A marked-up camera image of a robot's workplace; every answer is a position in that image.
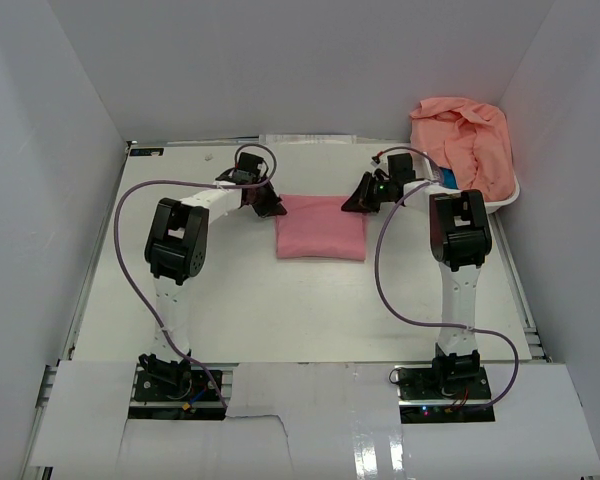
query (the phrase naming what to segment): cable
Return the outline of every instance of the cable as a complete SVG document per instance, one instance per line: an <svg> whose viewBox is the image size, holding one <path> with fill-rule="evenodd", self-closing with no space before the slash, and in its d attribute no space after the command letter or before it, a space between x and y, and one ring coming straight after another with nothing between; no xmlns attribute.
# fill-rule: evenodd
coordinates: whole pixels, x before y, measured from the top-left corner
<svg viewBox="0 0 600 480"><path fill-rule="evenodd" d="M415 151L416 153L419 153L419 154L425 156L425 158L427 158L430 162L433 162L433 159L431 159L431 157L423 154L422 152L416 150L415 148L411 148L411 147L393 147L393 148L396 148L396 149L405 148L407 150ZM391 149L388 149L385 152L381 152L381 153L387 153L389 151L391 151ZM387 300L387 297L385 296L384 291L382 290L382 285L380 283L380 252L382 249L382 241L384 240L384 235L387 232L387 228L389 227L389 223L391 222L391 219L393 218L395 213L398 211L398 208L400 208L400 206L402 204L404 204L404 202L411 195L413 195L414 193L418 192L419 190L422 190L423 188L425 188L429 185L432 185L433 183L434 182L425 181L422 184L415 187L413 190L410 190L409 192L405 193L402 196L402 198L400 200L398 200L396 202L396 204L393 206L393 208L389 212L389 215L387 215L387 218L384 221L384 224L382 225L382 229L380 230L380 235L378 236L378 242L376 243L376 253L375 253L375 259L374 259L374 265L373 265L374 276L375 276L375 281L376 281L376 289L378 290L378 295L380 295L380 300L382 300L382 303L384 304L384 306L387 307L387 310L389 310L393 314L393 316L396 317L398 320L402 320L403 322L405 322L409 325L414 325L416 327L459 328L462 330L471 330L475 333L481 333L483 335L492 335L494 337L501 338L502 340L507 342L507 344L509 344L509 347L511 347L511 351L513 352L513 373L511 374L511 379L509 380L509 383L507 384L505 389L502 391L502 393L500 393L500 395L498 395L496 398L494 398L490 402L477 407L477 409L485 409L485 408L492 407L493 405L498 403L500 400L502 400L509 393L509 391L513 387L513 384L516 381L516 378L518 376L518 368L520 366L520 357L518 356L518 350L516 349L516 346L513 344L513 342L506 335L504 335L500 332L496 332L495 330L472 328L472 327L468 327L467 325L462 325L460 323L450 323L450 322L428 323L428 322L418 322L416 320L410 320L407 317L405 317L404 315L401 315L395 308L393 308L393 306L389 303L389 300Z"/></svg>
<svg viewBox="0 0 600 480"><path fill-rule="evenodd" d="M260 145L259 143L245 143L243 145L240 145L240 147L238 147L236 149L236 152L234 154L234 164L235 165L238 164L238 155L240 154L240 152L242 150L244 150L245 148L248 148L248 147L261 148L261 149L265 150L271 156L271 160L273 161L273 168L271 170L271 175L268 178L264 179L262 182L256 183L254 185L222 185L222 189L224 189L224 190L244 190L244 189L250 189L250 188L259 188L259 187L265 186L273 178L273 175L276 173L276 169L278 168L278 161L276 159L275 154L268 147L265 147L264 145ZM213 378L213 375L211 374L211 372L209 371L207 366L204 365L203 363L199 362L195 358L187 355L186 353L181 351L176 346L176 344L171 339L171 335L165 329L164 322L160 318L158 311L154 308L153 305L151 305L151 302L144 295L144 293L142 293L142 291L140 290L140 287L138 287L138 284L135 282L135 280L129 273L129 269L127 268L127 265L124 262L124 258L122 256L122 249L120 248L120 214L122 213L122 207L124 205L124 202L129 198L129 196L132 193L134 193L137 190L140 190L141 188L149 187L151 185L176 185L176 186L181 186L181 187L216 188L216 189L220 188L220 186L216 185L216 184L212 184L212 183L183 182L180 180L149 180L149 181L138 183L137 185L134 185L129 190L127 190L124 194L122 194L122 196L120 197L120 200L118 201L118 205L116 206L116 210L115 210L115 213L113 216L113 246L114 246L114 249L116 252L116 258L118 260L118 264L120 265L120 269L122 270L122 274L127 279L127 282L129 282L129 285L131 286L133 291L136 293L136 295L138 295L138 297L140 298L142 303L144 303L144 305L147 307L147 309L149 309L149 312L151 312L151 315L153 315L153 318L156 320L156 323L162 329L162 334L164 335L164 338L167 341L167 343L169 344L169 346L173 349L173 351L179 357L181 357L182 359L186 360L187 362L189 362L193 365L196 365L197 367L200 367L204 371L204 373L209 378L211 385L213 385L216 392L218 392L218 397L220 399L220 403L222 403L222 406L225 409L227 409L228 408L227 402L224 399L224 397L222 396L222 393L220 392L220 388L218 387L216 380Z"/></svg>
<svg viewBox="0 0 600 480"><path fill-rule="evenodd" d="M193 405L195 402L200 400L200 398L202 398L202 395L204 395L206 392L207 392L206 388L203 388L201 391L199 391L196 396L194 396L191 400L189 400L189 405Z"/></svg>
<svg viewBox="0 0 600 480"><path fill-rule="evenodd" d="M186 392L184 392L179 397L171 397L171 396L167 395L167 398L169 398L171 400L182 400L184 397L186 397L187 395L189 395L191 393L191 388L192 387L193 387L193 380L189 379L189 387L187 388Z"/></svg>

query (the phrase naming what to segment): pink cloth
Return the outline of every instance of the pink cloth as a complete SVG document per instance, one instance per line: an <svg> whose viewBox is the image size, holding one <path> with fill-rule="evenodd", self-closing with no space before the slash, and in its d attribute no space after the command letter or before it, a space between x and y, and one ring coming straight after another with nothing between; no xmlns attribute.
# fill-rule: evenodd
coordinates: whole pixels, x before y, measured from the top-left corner
<svg viewBox="0 0 600 480"><path fill-rule="evenodd" d="M459 97L429 98L411 112L411 144L453 171L458 188L476 188L487 202L515 189L511 141L504 113Z"/></svg>
<svg viewBox="0 0 600 480"><path fill-rule="evenodd" d="M367 219L342 212L348 197L281 195L287 215L276 217L278 258L330 257L364 261Z"/></svg>

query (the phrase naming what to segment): white table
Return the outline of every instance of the white table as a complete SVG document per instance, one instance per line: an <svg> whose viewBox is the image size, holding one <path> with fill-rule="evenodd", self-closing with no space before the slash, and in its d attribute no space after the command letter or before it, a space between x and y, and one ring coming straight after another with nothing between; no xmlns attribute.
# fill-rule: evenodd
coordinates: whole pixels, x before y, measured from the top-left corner
<svg viewBox="0 0 600 480"><path fill-rule="evenodd" d="M130 157L119 195L150 179L212 181L232 164L235 146L173 146L163 156ZM349 195L372 154L386 145L275 145L278 194ZM123 211L121 241L133 277L154 297L143 250L156 204L194 189L156 186L132 195ZM250 208L211 226L206 264L196 278L191 315L194 357L211 363L239 362L429 362L437 329L406 325L384 308L373 279L373 251L388 206L369 221L364 263L277 260L273 219ZM135 296L116 262L112 223L84 312L74 358L130 360L146 353L153 318ZM401 209L385 238L382 279L388 298L410 318L436 322L441 279L429 247L427 215ZM501 252L482 268L476 326L508 335L521 359L529 359L520 315ZM478 337L484 361L512 358L499 339Z"/></svg>

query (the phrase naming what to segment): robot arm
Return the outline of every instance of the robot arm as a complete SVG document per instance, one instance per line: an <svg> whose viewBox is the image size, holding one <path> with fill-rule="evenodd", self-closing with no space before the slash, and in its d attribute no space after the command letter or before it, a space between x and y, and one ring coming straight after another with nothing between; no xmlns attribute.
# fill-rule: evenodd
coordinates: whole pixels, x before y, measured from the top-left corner
<svg viewBox="0 0 600 480"><path fill-rule="evenodd" d="M220 186L235 185L227 181L217 183ZM156 310L182 352L190 353L193 277L204 265L209 225L241 206L241 190L222 189L204 190L180 201L162 199L158 204L145 259L154 276ZM165 362L180 361L158 325L151 353Z"/></svg>
<svg viewBox="0 0 600 480"><path fill-rule="evenodd" d="M158 203L145 247L145 260L154 277L158 314L172 341L183 352L190 353L192 283L205 262L209 225L244 205L252 206L260 217L287 213L271 183L258 188L235 188L261 183L266 179L264 165L261 157L242 153L236 168L216 179L217 189L204 190L181 200L163 198ZM141 364L150 375L170 385L179 385L178 368L171 363L177 364L181 359L159 326L154 333L151 355L143 357Z"/></svg>
<svg viewBox="0 0 600 480"><path fill-rule="evenodd" d="M442 274L442 322L466 325L467 329L443 327L436 342L432 367L437 383L475 378L480 355L475 340L475 298L480 267L491 251L491 233L482 194L478 190L458 193L440 185L416 180L409 154L390 155L386 174L377 169L364 174L343 211L378 212L383 202L398 202L418 187L411 204L429 214L431 251Z"/></svg>

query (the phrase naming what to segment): pink towel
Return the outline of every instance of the pink towel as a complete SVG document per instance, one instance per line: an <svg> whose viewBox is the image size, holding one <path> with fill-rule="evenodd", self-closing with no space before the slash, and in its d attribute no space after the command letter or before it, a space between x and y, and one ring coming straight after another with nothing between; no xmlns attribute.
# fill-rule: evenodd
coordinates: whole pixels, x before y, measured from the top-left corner
<svg viewBox="0 0 600 480"><path fill-rule="evenodd" d="M410 114L411 143L453 171L462 190L476 188L487 202L515 189L511 142L504 113L459 97L429 98Z"/></svg>
<svg viewBox="0 0 600 480"><path fill-rule="evenodd" d="M330 257L364 261L367 219L342 212L348 197L281 195L287 215L276 217L278 258Z"/></svg>

